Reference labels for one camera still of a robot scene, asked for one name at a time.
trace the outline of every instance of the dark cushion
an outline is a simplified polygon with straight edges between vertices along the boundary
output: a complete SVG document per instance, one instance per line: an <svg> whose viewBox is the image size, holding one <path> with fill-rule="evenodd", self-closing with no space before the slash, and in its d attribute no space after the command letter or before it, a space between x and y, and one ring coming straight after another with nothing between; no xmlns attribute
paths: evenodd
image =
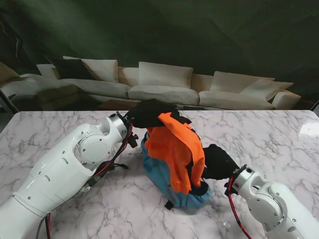
<svg viewBox="0 0 319 239"><path fill-rule="evenodd" d="M45 57L55 66L62 79L94 80L81 59L63 59L48 55Z"/></svg>

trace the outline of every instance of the orange cloth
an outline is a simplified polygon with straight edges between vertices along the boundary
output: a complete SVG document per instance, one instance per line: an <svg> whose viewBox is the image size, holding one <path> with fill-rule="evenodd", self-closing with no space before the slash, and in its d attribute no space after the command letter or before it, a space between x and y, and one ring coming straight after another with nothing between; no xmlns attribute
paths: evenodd
<svg viewBox="0 0 319 239"><path fill-rule="evenodd" d="M165 161L170 168L171 187L176 192L188 194L191 190L190 180L194 186L200 187L200 178L205 166L205 155L197 134L191 126L181 124L170 117L171 113L163 113L158 119L165 127L150 127L150 137L145 142L149 156ZM186 166L193 161L191 176Z"/></svg>

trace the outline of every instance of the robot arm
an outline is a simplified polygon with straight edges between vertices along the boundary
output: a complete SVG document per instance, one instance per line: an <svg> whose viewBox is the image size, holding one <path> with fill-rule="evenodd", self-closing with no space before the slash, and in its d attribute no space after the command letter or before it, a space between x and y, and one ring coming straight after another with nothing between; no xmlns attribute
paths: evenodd
<svg viewBox="0 0 319 239"><path fill-rule="evenodd" d="M43 155L17 192L0 207L0 239L21 239L42 218L73 197L110 160L113 146L128 134L114 114L100 125L82 124Z"/></svg>
<svg viewBox="0 0 319 239"><path fill-rule="evenodd" d="M243 197L252 216L262 223L268 239L314 239L319 222L290 189L278 182L267 182L245 166L232 189Z"/></svg>

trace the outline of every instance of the green backdrop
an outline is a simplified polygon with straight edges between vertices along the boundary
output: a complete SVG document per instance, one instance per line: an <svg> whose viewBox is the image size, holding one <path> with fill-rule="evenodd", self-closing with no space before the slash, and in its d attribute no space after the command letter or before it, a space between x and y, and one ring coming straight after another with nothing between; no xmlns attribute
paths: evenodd
<svg viewBox="0 0 319 239"><path fill-rule="evenodd" d="M319 89L318 0L1 0L34 64L45 53L276 77Z"/></svg>

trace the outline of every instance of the marble table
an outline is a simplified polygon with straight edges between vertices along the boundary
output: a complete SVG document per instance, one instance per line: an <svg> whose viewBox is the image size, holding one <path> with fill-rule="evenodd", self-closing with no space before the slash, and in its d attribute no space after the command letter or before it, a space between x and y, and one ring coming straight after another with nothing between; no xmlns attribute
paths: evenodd
<svg viewBox="0 0 319 239"><path fill-rule="evenodd" d="M81 123L98 124L113 112L21 112L0 134L0 204L17 190L31 166ZM286 184L319 219L319 119L310 111L182 111L203 146L216 143L239 164ZM142 138L144 129L134 132ZM144 174L141 149L128 147L117 168L91 191L52 213L53 239L245 239L224 195L225 180L197 212L168 211L166 199ZM245 200L234 196L243 225L265 239ZM34 238L34 229L28 238Z"/></svg>

